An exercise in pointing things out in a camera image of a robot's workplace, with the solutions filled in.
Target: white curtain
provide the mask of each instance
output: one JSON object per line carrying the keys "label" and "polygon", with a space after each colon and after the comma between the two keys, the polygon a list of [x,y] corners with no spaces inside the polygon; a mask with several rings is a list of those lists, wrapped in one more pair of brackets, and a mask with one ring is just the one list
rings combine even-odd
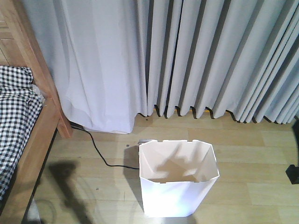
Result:
{"label": "white curtain", "polygon": [[299,113],[299,0],[23,0],[73,122],[129,133],[137,113]]}

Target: black and white checkered fabric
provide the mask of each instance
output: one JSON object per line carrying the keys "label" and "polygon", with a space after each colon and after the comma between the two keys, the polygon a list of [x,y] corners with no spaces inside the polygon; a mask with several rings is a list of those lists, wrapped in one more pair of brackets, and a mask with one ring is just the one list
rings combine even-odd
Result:
{"label": "black and white checkered fabric", "polygon": [[0,200],[42,108],[28,68],[0,66]]}

